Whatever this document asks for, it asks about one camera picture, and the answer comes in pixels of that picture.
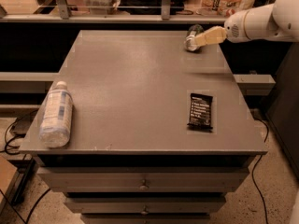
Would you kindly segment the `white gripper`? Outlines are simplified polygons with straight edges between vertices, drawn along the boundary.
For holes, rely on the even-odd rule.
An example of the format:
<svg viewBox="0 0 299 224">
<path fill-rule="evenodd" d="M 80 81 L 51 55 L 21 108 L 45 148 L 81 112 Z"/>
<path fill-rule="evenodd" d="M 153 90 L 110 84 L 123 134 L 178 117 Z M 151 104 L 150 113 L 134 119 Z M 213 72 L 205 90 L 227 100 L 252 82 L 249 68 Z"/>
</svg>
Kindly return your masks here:
<svg viewBox="0 0 299 224">
<path fill-rule="evenodd" d="M 213 26 L 195 37 L 195 44 L 199 47 L 220 44 L 226 38 L 233 43 L 249 41 L 245 31 L 247 10 L 238 11 L 231 15 L 221 26 Z"/>
</svg>

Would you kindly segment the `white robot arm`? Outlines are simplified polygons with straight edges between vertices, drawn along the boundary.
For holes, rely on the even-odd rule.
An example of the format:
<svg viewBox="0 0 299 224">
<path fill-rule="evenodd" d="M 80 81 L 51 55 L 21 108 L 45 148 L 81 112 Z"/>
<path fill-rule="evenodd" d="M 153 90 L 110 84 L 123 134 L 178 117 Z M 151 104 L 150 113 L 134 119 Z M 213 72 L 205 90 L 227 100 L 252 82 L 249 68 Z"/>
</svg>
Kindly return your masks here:
<svg viewBox="0 0 299 224">
<path fill-rule="evenodd" d="M 253 40 L 299 41 L 299 0 L 276 0 L 273 4 L 242 10 L 231 15 L 223 27 L 214 26 L 196 35 L 197 47 Z"/>
</svg>

